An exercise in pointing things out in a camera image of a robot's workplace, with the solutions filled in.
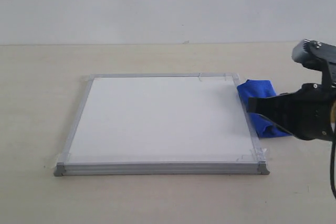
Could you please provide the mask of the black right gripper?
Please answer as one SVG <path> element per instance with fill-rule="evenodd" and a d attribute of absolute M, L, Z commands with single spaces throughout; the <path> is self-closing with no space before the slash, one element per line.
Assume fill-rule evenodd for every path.
<path fill-rule="evenodd" d="M 282 93 L 267 98 L 248 98 L 248 112 L 256 113 L 256 132 L 259 137 L 294 136 L 310 141 L 333 139 L 331 111 L 335 103 L 335 88 L 305 83 L 295 93 Z M 286 130 L 262 115 L 288 114 Z"/>

